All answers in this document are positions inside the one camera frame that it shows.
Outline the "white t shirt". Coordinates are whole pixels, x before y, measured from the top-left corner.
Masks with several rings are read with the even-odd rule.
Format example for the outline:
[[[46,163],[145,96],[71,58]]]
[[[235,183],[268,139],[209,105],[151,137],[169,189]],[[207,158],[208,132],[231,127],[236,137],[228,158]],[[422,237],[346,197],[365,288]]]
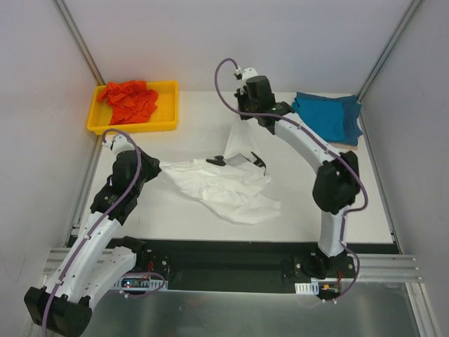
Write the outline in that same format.
[[[181,193],[229,222],[258,225],[281,214],[281,202],[264,196],[271,177],[247,121],[234,122],[223,154],[161,168]]]

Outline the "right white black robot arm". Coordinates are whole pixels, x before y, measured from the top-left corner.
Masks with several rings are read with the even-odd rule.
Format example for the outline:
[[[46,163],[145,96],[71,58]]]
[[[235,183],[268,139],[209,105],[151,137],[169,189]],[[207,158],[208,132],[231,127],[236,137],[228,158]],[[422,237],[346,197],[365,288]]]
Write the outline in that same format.
[[[271,134],[288,143],[316,174],[312,197],[321,210],[318,248],[301,264],[304,274],[317,279],[332,277],[347,257],[344,245],[346,219],[360,186],[358,157],[338,152],[312,131],[285,102],[276,101],[266,76],[255,69],[234,70],[240,82],[235,97],[242,119],[254,118]]]

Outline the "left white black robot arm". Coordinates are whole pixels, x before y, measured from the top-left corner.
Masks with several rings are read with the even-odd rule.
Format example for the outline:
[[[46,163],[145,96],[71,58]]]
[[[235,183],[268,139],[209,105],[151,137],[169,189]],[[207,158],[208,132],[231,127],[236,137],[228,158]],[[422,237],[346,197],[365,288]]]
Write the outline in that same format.
[[[61,264],[43,286],[30,287],[24,297],[33,323],[42,336],[80,336],[91,320],[95,306],[127,275],[148,280],[153,276],[147,244],[124,237],[102,263],[101,257],[114,233],[138,205],[143,187],[156,178],[160,162],[143,150],[124,131],[102,144],[116,157],[112,173],[95,195],[85,225]]]

